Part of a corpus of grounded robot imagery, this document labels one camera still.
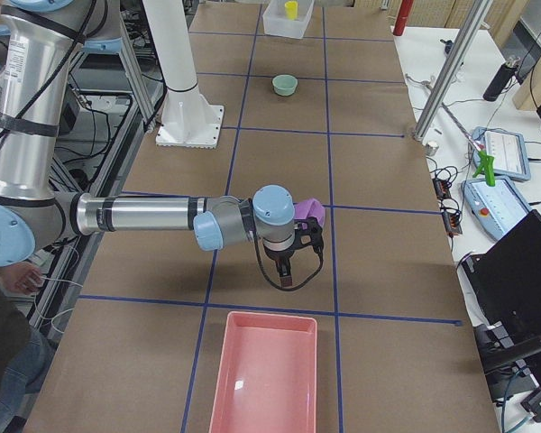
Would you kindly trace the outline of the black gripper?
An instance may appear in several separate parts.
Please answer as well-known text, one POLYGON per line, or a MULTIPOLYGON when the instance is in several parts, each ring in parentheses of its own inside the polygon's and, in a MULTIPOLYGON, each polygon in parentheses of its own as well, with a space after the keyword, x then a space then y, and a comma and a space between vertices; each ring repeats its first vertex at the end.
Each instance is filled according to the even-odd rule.
POLYGON ((285 242, 274 243, 268 240, 263 241, 265 254, 275 262, 280 277, 280 287, 289 288, 292 286, 292 274, 290 258, 294 255, 294 244, 287 245, 285 242))

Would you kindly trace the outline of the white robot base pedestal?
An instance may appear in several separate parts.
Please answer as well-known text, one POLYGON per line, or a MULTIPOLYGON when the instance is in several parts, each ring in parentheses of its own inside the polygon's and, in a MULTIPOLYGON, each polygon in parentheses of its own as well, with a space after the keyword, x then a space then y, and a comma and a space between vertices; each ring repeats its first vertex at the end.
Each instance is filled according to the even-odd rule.
POLYGON ((183 3, 152 1, 147 18, 167 88, 156 143, 214 149, 225 108, 209 104, 199 89, 183 3))

